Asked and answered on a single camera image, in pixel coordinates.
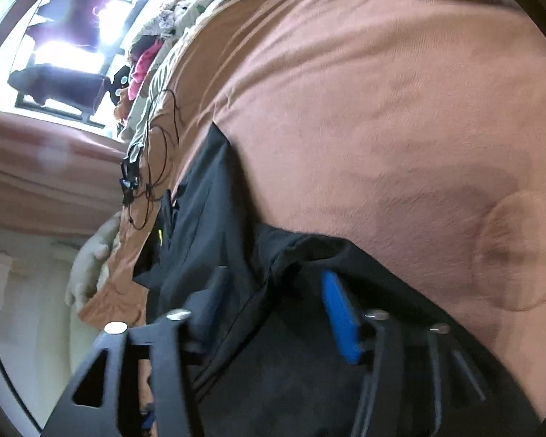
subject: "pink t-shirt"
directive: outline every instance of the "pink t-shirt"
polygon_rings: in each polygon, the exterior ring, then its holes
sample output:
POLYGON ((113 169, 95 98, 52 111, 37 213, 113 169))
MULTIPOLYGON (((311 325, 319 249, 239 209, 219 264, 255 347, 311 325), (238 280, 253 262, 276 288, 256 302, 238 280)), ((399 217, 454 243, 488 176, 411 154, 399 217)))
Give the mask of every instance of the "pink t-shirt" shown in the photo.
POLYGON ((127 91, 127 97, 129 98, 129 100, 135 100, 135 98, 137 97, 137 94, 140 91, 141 84, 146 78, 146 74, 148 73, 148 70, 150 69, 152 62, 154 61, 156 54, 162 46, 163 40, 157 40, 137 60, 137 63, 135 64, 135 69, 130 76, 131 80, 129 82, 129 89, 127 91))

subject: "black fabric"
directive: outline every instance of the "black fabric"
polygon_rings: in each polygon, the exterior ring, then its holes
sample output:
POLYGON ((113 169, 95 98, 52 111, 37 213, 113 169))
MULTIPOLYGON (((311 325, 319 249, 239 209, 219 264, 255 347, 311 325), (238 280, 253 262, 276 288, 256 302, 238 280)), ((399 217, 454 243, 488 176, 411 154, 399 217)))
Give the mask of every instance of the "black fabric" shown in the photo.
POLYGON ((385 309, 416 325, 451 325, 513 435, 529 436, 538 427, 524 393, 492 354, 371 256, 345 239, 259 222, 239 159, 216 126, 167 217, 169 244, 134 279, 150 289, 148 322, 182 307, 217 266, 233 273, 217 343, 194 374, 206 435, 349 435, 364 370, 338 354, 320 298, 323 270, 338 273, 364 309, 385 309))
MULTIPOLYGON (((166 191, 161 200, 160 210, 156 217, 150 236, 147 238, 144 247, 141 250, 140 256, 135 263, 133 274, 134 277, 139 277, 141 281, 146 283, 146 287, 150 290, 157 291, 162 286, 164 274, 147 273, 156 264, 155 271, 158 271, 159 265, 162 267, 170 264, 170 241, 174 231, 174 225, 178 216, 178 204, 172 205, 172 196, 170 191, 166 191)), ((147 300, 147 317, 148 323, 155 320, 155 317, 149 314, 154 314, 152 311, 158 309, 157 294, 148 294, 147 300)))
POLYGON ((44 105, 48 98, 94 115, 111 81, 100 74, 90 74, 51 64, 38 64, 10 74, 8 85, 30 95, 44 105))
POLYGON ((59 40, 97 51, 99 40, 99 12, 111 0, 48 0, 37 14, 47 22, 29 26, 26 30, 36 47, 59 40))
POLYGON ((114 81, 109 86, 109 97, 115 106, 118 106, 119 103, 119 95, 116 92, 129 87, 129 72, 131 72, 131 67, 123 66, 120 70, 115 72, 114 81))

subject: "clothes pile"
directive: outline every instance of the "clothes pile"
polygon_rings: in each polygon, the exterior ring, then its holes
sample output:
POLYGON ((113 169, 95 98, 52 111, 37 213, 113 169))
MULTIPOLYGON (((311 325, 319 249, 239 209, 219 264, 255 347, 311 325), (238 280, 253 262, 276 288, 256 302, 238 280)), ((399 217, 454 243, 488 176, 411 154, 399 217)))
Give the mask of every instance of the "clothes pile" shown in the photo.
POLYGON ((140 92, 137 94, 131 109, 128 110, 127 118, 121 123, 122 129, 118 133, 120 141, 130 144, 128 152, 132 156, 135 156, 135 153, 138 153, 144 145, 147 122, 155 115, 155 101, 163 90, 166 89, 166 84, 172 74, 174 61, 180 57, 194 35, 204 26, 205 22, 212 18, 223 5, 231 1, 213 0, 204 12, 196 18, 194 25, 184 30, 182 36, 173 36, 164 42, 162 49, 160 49, 153 64, 148 69, 140 92))
POLYGON ((123 130, 134 100, 142 90, 142 85, 150 67, 159 56, 160 50, 168 44, 170 48, 180 39, 187 28, 206 10, 212 0, 163 0, 158 14, 147 21, 133 39, 127 54, 126 66, 122 74, 129 71, 127 80, 112 84, 109 94, 116 105, 115 119, 118 133, 123 130))

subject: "bed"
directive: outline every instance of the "bed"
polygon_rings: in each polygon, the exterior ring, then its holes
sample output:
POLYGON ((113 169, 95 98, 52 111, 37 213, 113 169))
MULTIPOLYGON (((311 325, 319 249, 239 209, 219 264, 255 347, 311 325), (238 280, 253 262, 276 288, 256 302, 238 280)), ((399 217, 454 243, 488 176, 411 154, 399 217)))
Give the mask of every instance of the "bed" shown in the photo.
MULTIPOLYGON (((524 13, 232 0, 167 60, 140 159, 156 197, 216 123, 265 222, 354 242, 492 350, 546 415, 546 40, 524 13)), ((157 208, 140 196, 123 210, 83 321, 143 323, 132 270, 157 208)))

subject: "metal rivet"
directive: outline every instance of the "metal rivet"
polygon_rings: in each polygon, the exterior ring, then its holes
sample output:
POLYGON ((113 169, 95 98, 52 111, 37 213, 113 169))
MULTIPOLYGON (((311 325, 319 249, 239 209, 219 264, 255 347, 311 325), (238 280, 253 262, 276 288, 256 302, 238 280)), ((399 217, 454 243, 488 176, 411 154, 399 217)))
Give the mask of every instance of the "metal rivet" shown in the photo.
POLYGON ((366 314, 364 314, 364 317, 366 317, 367 319, 372 319, 372 320, 386 320, 389 315, 388 315, 388 312, 386 311, 381 311, 380 309, 373 309, 371 311, 368 311, 366 314))
POLYGON ((441 335, 446 335, 451 331, 451 327, 446 323, 436 323, 429 329, 433 333, 438 333, 441 335))
POLYGON ((125 322, 109 322, 103 330, 109 335, 120 335, 127 330, 127 324, 125 322))
POLYGON ((192 315, 188 309, 174 309, 166 314, 168 320, 186 320, 192 315))

